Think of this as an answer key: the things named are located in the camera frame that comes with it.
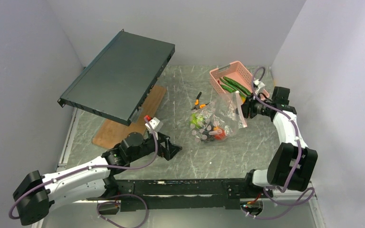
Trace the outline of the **clear zip top bag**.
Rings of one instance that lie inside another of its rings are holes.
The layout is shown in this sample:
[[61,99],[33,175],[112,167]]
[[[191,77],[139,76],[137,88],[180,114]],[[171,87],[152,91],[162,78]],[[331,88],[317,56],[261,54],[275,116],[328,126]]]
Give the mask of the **clear zip top bag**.
[[[219,127],[225,130],[226,139],[237,135],[240,129],[248,127],[246,118],[244,118],[241,110],[241,99],[236,93],[223,94],[216,97],[214,100],[210,101],[207,106],[199,110],[193,110],[192,113],[199,113],[203,115],[205,122],[211,123],[214,127]],[[191,135],[194,136],[196,142],[211,143],[210,141],[201,141],[199,130],[203,128],[196,128],[193,124],[189,127]],[[211,135],[217,134],[214,131],[210,132]],[[219,140],[214,140],[212,142],[218,143],[222,142]]]

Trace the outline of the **green fake chili pepper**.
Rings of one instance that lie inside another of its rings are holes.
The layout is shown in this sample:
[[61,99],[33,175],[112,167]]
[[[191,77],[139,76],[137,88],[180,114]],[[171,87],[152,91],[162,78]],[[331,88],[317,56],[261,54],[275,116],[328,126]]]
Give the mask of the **green fake chili pepper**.
[[236,89],[236,88],[231,87],[231,86],[228,86],[228,85],[220,85],[220,86],[221,86],[221,88],[222,88],[224,91],[226,91],[226,92],[228,92],[228,93],[235,93],[235,92],[237,91],[237,89]]

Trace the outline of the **green fake cucumber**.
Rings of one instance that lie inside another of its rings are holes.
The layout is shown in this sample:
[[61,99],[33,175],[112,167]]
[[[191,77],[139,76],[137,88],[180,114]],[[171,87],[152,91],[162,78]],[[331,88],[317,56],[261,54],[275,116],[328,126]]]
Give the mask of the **green fake cucumber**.
[[245,86],[243,86],[242,84],[240,84],[239,82],[235,81],[234,79],[231,79],[229,77],[224,76],[223,79],[228,82],[230,85],[235,86],[236,88],[238,88],[239,90],[241,90],[243,93],[245,93],[246,95],[251,95],[251,91],[249,89],[247,89]]

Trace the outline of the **small orange fake fruit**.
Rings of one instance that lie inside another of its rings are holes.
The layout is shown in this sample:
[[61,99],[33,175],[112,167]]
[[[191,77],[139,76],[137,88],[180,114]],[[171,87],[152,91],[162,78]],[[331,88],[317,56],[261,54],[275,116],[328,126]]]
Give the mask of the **small orange fake fruit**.
[[219,127],[214,127],[214,131],[217,133],[214,135],[214,138],[216,140],[222,141],[225,140],[226,138],[226,134],[225,134],[225,130]]

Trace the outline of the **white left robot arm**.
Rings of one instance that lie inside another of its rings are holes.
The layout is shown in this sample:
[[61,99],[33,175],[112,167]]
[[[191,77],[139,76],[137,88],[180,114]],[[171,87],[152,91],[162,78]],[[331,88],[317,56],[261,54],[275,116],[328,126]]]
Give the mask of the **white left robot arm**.
[[23,226],[43,219],[61,203],[85,198],[112,199],[117,195],[116,184],[105,179],[125,170],[132,170],[132,162],[153,154],[172,159],[182,147],[170,142],[169,136],[154,133],[144,139],[140,133],[131,133],[113,148],[93,160],[68,170],[40,174],[28,173],[13,192],[14,204],[10,219],[19,219]]

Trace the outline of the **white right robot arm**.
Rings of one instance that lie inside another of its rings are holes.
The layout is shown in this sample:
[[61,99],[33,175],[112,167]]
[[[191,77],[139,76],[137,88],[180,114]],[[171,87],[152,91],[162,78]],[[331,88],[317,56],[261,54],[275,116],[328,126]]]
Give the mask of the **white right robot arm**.
[[243,192],[255,197],[261,187],[277,187],[281,190],[305,191],[315,164],[317,152],[303,140],[295,107],[289,105],[290,89],[277,86],[272,98],[261,100],[249,95],[241,109],[245,118],[267,116],[277,129],[280,146],[265,170],[252,170],[252,178],[243,183]]

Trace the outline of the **black fake grape bunch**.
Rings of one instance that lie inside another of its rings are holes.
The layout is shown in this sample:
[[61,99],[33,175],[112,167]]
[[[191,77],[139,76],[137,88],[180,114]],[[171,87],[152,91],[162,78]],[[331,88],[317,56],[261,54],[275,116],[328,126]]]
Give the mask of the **black fake grape bunch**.
[[204,126],[202,129],[199,130],[200,133],[200,140],[201,141],[214,141],[214,135],[211,135],[210,132],[213,131],[213,125],[211,123],[204,123]]

